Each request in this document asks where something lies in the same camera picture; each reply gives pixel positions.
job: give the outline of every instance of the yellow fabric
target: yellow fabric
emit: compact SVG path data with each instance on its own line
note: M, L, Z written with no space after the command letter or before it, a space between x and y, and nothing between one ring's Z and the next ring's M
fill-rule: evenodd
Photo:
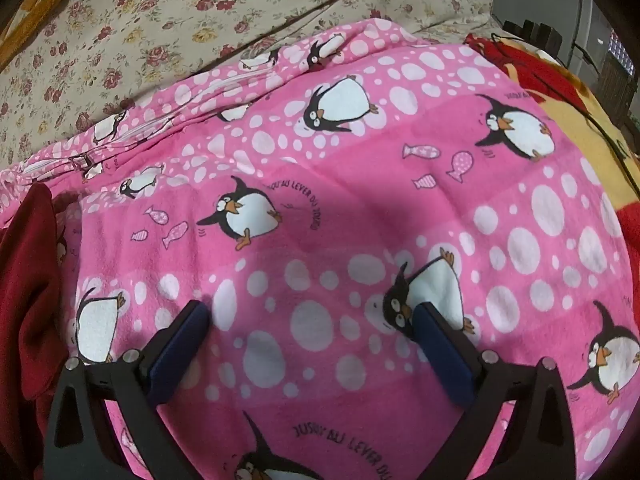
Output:
M0 34L0 72L20 51L60 0L24 0Z
M508 44L519 50L526 50L524 47L516 41L502 40L503 43ZM580 96L582 102L587 108L587 111L593 116L593 118L600 123L600 126L613 140L613 142L620 142L624 147L626 154L629 158L626 158L624 164L629 170L636 185L640 187L640 170L636 162L635 157L629 146L626 143L625 138L619 129L617 129L609 120L608 115L600 106L600 103L579 78L571 74L567 69L558 66L553 63L549 63L558 70L565 78L567 78L577 89L577 93ZM509 77L511 80L520 84L518 81L518 73L513 65L507 65L509 71ZM616 210L638 202L639 197L636 196L634 189L626 179L626 175L618 158L611 151L607 141L602 138L600 131L591 123L587 121L578 110L568 103L557 101L548 96L544 96L530 89L525 89L530 93L540 95L545 99L541 104L542 109L560 126L562 131L571 139L571 141L578 146L585 158L593 166L604 190L609 195L609 199L613 207Z

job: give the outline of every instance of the floral fabric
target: floral fabric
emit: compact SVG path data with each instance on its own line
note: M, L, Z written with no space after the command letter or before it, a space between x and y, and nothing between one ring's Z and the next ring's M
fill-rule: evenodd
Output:
M429 40L493 30L492 0L67 0L0 74L0 168L231 56L363 18Z

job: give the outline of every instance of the penguin beak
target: penguin beak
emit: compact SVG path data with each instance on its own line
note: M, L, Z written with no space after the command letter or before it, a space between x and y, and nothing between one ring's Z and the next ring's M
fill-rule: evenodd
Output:
M402 314L407 320L411 319L411 307L407 304L402 304L400 306L400 314Z
M501 130L513 130L514 128L511 126L511 123L513 123L511 119L505 119L504 117L498 119L498 127Z
M611 350L601 346L596 352L596 366L607 366L607 357L611 355Z
M228 213L233 213L234 215L238 214L238 209L242 207L242 204L236 202L235 200L231 200L226 203L225 211Z

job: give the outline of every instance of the metal screw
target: metal screw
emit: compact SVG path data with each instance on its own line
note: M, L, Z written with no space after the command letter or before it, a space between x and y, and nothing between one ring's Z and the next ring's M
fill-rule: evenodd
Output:
M127 350L126 352L124 352L124 354L122 354L122 360L126 363L135 362L138 357L140 357L140 350L136 350L135 348Z
M500 360L500 356L493 350L485 350L482 352L482 361L488 365L495 365Z
M556 362L551 357L543 357L542 365L550 372L556 369Z
M80 364L80 359L78 359L77 357L70 357L69 359L66 360L65 368L67 370L74 370L75 368L78 368L79 364Z

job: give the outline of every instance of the pink blanket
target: pink blanket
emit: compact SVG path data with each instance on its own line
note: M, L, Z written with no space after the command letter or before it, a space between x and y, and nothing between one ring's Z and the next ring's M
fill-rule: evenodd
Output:
M215 328L161 409L204 478L416 478L460 416L411 341L422 301L478 348L558 362L579 478L638 399L609 199L533 99L466 46L384 20L337 27L1 172L2 220L35 178L78 195L59 243L72 352L118 358L191 298L210 304Z

